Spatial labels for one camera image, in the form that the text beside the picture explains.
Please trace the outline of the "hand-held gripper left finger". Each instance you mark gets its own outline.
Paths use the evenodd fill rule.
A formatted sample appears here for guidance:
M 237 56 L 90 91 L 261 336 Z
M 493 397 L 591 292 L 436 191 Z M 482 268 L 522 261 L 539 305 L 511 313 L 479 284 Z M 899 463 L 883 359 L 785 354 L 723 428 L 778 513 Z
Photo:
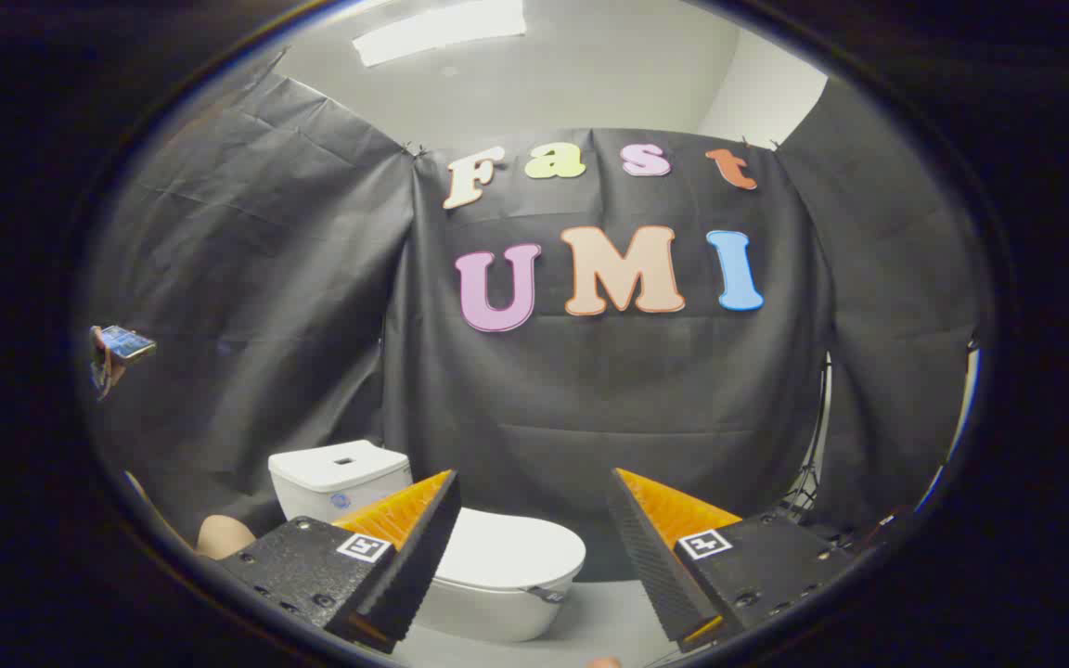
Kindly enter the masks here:
M 221 559 L 273 608 L 391 654 L 458 524 L 458 471 L 443 470 L 339 521 L 297 516 Z

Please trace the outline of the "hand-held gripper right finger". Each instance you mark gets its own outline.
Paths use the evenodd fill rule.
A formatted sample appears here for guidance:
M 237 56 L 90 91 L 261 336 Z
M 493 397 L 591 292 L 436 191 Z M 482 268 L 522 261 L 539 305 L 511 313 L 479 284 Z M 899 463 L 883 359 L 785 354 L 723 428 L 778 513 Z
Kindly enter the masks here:
M 856 561 L 842 535 L 781 510 L 737 516 L 620 467 L 607 503 L 659 625 L 684 652 L 797 611 Z

